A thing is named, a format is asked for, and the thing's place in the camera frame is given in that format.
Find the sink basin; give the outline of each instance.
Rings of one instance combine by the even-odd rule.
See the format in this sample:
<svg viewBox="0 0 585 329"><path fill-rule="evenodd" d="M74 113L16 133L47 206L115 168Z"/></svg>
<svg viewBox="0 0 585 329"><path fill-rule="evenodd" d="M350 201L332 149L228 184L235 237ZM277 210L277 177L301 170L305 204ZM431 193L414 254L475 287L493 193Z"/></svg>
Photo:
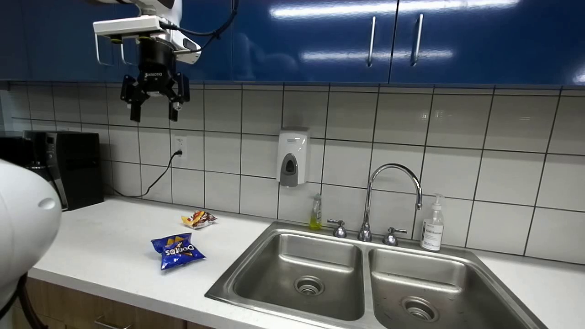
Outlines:
<svg viewBox="0 0 585 329"><path fill-rule="evenodd" d="M246 299L358 319L363 314L361 276L361 252L354 245L277 234L235 276L232 290Z"/></svg>
<svg viewBox="0 0 585 329"><path fill-rule="evenodd" d="M391 248L370 250L369 263L383 327L526 327L473 263Z"/></svg>
<svg viewBox="0 0 585 329"><path fill-rule="evenodd" d="M544 327L471 252L339 239L281 223L206 296L328 327Z"/></svg>

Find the sink drain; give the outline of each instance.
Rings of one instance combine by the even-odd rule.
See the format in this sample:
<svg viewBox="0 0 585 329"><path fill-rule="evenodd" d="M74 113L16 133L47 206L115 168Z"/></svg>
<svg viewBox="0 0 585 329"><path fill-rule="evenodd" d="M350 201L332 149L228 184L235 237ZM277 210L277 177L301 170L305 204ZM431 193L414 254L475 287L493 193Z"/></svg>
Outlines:
<svg viewBox="0 0 585 329"><path fill-rule="evenodd" d="M434 321L438 318L438 312L431 307L431 303L418 296L403 298L402 307L407 314L425 321Z"/></svg>
<svg viewBox="0 0 585 329"><path fill-rule="evenodd" d="M325 285L316 276L301 276L299 279L296 279L294 287L297 292L307 294L307 296L316 296L325 290Z"/></svg>

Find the robotic arm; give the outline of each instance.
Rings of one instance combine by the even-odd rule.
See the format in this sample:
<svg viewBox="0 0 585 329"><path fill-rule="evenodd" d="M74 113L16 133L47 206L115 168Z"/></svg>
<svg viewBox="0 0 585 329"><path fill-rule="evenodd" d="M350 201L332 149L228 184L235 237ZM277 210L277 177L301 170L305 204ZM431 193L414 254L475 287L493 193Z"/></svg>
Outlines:
<svg viewBox="0 0 585 329"><path fill-rule="evenodd" d="M60 223L60 201L40 175L0 159L0 310L18 277L49 248ZM10 327L9 316L0 329Z"/></svg>
<svg viewBox="0 0 585 329"><path fill-rule="evenodd" d="M138 43L138 76L124 76L120 98L129 107L129 118L140 120L140 106L155 95L168 96L168 118L177 120L177 109L190 100L188 78L175 71L175 62L193 64L199 60L200 45L179 29L182 0L98 0L102 3L135 3L140 16L93 22L94 53L100 60L98 38L105 36L120 45L124 58L124 38Z"/></svg>

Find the faucet handle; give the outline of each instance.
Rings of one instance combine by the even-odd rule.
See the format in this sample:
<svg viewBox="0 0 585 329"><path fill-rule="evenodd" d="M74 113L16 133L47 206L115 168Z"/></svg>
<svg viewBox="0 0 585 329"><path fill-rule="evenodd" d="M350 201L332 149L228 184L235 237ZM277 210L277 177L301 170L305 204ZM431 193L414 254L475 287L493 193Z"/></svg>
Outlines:
<svg viewBox="0 0 585 329"><path fill-rule="evenodd" d="M394 234L407 234L407 230L396 230L392 226L387 228L387 234L381 237L383 245L398 245L398 239Z"/></svg>
<svg viewBox="0 0 585 329"><path fill-rule="evenodd" d="M332 230L332 235L336 237L347 237L347 230L345 230L345 221L330 221L327 219L327 223L336 223L336 228Z"/></svg>

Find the wall tile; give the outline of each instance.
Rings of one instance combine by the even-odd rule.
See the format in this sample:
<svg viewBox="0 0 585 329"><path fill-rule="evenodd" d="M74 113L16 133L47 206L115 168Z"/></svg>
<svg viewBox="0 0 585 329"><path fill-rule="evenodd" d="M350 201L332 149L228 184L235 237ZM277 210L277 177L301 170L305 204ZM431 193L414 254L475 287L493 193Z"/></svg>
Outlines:
<svg viewBox="0 0 585 329"><path fill-rule="evenodd" d="M30 120L34 131L54 131L54 120Z"/></svg>
<svg viewBox="0 0 585 329"><path fill-rule="evenodd" d="M142 193L147 186L164 171L164 166L144 166L140 164ZM169 202L169 175L164 173L158 182L155 182L144 199Z"/></svg>
<svg viewBox="0 0 585 329"><path fill-rule="evenodd" d="M204 129L239 131L241 89L204 87Z"/></svg>
<svg viewBox="0 0 585 329"><path fill-rule="evenodd" d="M138 126L168 128L168 98L149 96L142 104Z"/></svg>
<svg viewBox="0 0 585 329"><path fill-rule="evenodd" d="M585 157L548 155L539 206L585 210Z"/></svg>
<svg viewBox="0 0 585 329"><path fill-rule="evenodd" d="M486 148L544 151L557 96L495 96Z"/></svg>
<svg viewBox="0 0 585 329"><path fill-rule="evenodd" d="M120 100L120 86L107 86L107 122L116 126L136 126L129 120L127 104Z"/></svg>
<svg viewBox="0 0 585 329"><path fill-rule="evenodd" d="M202 171L171 168L171 201L202 208Z"/></svg>
<svg viewBox="0 0 585 329"><path fill-rule="evenodd" d="M171 129L169 153L179 149L177 139L182 139L182 155L175 157L171 166L202 170L202 131Z"/></svg>
<svg viewBox="0 0 585 329"><path fill-rule="evenodd" d="M358 230L363 221L365 190L323 184L323 221L345 221L347 230Z"/></svg>
<svg viewBox="0 0 585 329"><path fill-rule="evenodd" d="M482 148L489 95L434 95L427 144Z"/></svg>
<svg viewBox="0 0 585 329"><path fill-rule="evenodd" d="M54 122L56 131L80 131L80 122Z"/></svg>
<svg viewBox="0 0 585 329"><path fill-rule="evenodd" d="M56 120L80 120L76 84L54 84L52 104Z"/></svg>
<svg viewBox="0 0 585 329"><path fill-rule="evenodd" d="M561 96L548 151L585 155L585 96Z"/></svg>
<svg viewBox="0 0 585 329"><path fill-rule="evenodd" d="M376 93L330 93L327 139L370 140Z"/></svg>
<svg viewBox="0 0 585 329"><path fill-rule="evenodd" d="M82 124L82 131L91 131L98 135L100 157L109 159L109 129L105 124Z"/></svg>
<svg viewBox="0 0 585 329"><path fill-rule="evenodd" d="M383 162L398 162L409 168L420 179L422 146L403 144L374 144L370 159L370 173ZM385 168L372 182L376 190L414 192L411 177L396 168Z"/></svg>
<svg viewBox="0 0 585 329"><path fill-rule="evenodd" d="M389 226L405 230L396 234L398 237L411 237L414 223L416 195L392 193L392 192L370 192L369 201L369 224L372 234L385 234Z"/></svg>
<svg viewBox="0 0 585 329"><path fill-rule="evenodd" d="M131 126L109 126L109 159L138 162L138 129Z"/></svg>
<svg viewBox="0 0 585 329"><path fill-rule="evenodd" d="M285 91L283 126L308 128L310 137L325 135L327 93Z"/></svg>
<svg viewBox="0 0 585 329"><path fill-rule="evenodd" d="M244 175L275 175L277 139L261 135L241 137L241 173Z"/></svg>
<svg viewBox="0 0 585 329"><path fill-rule="evenodd" d="M14 84L9 91L1 91L1 109L7 117L30 118L29 91L25 84Z"/></svg>
<svg viewBox="0 0 585 329"><path fill-rule="evenodd" d="M241 177L241 213L275 217L277 184L274 179Z"/></svg>
<svg viewBox="0 0 585 329"><path fill-rule="evenodd" d="M204 171L204 208L237 212L239 175Z"/></svg>
<svg viewBox="0 0 585 329"><path fill-rule="evenodd" d="M433 195L422 197L422 208L416 212L414 239L422 239L422 221L433 217ZM464 246L471 215L471 201L440 197L442 210L442 243Z"/></svg>
<svg viewBox="0 0 585 329"><path fill-rule="evenodd" d="M495 202L475 202L467 246L522 254L531 208Z"/></svg>
<svg viewBox="0 0 585 329"><path fill-rule="evenodd" d="M111 186L126 195L140 193L140 166L131 162L111 162Z"/></svg>
<svg viewBox="0 0 585 329"><path fill-rule="evenodd" d="M29 111L32 120L54 120L52 91L49 84L29 86Z"/></svg>
<svg viewBox="0 0 585 329"><path fill-rule="evenodd" d="M239 135L204 133L204 170L239 173Z"/></svg>
<svg viewBox="0 0 585 329"><path fill-rule="evenodd" d="M471 199L478 149L427 148L422 168L424 193Z"/></svg>
<svg viewBox="0 0 585 329"><path fill-rule="evenodd" d="M327 140L325 182L363 186L367 184L370 146L367 142Z"/></svg>
<svg viewBox="0 0 585 329"><path fill-rule="evenodd" d="M310 139L310 142L308 142L308 175L307 175L307 179L310 182L321 182L323 149L325 149L325 142L321 139Z"/></svg>
<svg viewBox="0 0 585 329"><path fill-rule="evenodd" d="M484 151L477 199L533 204L542 153Z"/></svg>
<svg viewBox="0 0 585 329"><path fill-rule="evenodd" d="M169 120L173 129L202 129L202 87L190 87L190 102L184 102L179 109L179 118Z"/></svg>
<svg viewBox="0 0 585 329"><path fill-rule="evenodd" d="M431 93L380 93L374 140L424 144L429 107Z"/></svg>
<svg viewBox="0 0 585 329"><path fill-rule="evenodd" d="M277 135L281 128L281 89L243 91L243 133Z"/></svg>
<svg viewBox="0 0 585 329"><path fill-rule="evenodd" d="M585 213L535 208L526 256L585 263Z"/></svg>
<svg viewBox="0 0 585 329"><path fill-rule="evenodd" d="M168 129L140 128L140 162L166 166L169 159Z"/></svg>
<svg viewBox="0 0 585 329"><path fill-rule="evenodd" d="M78 107L82 122L107 122L107 87L78 86Z"/></svg>
<svg viewBox="0 0 585 329"><path fill-rule="evenodd" d="M294 188L279 186L277 190L277 219L307 224L312 210L312 201L314 195L319 193L319 186L307 182Z"/></svg>

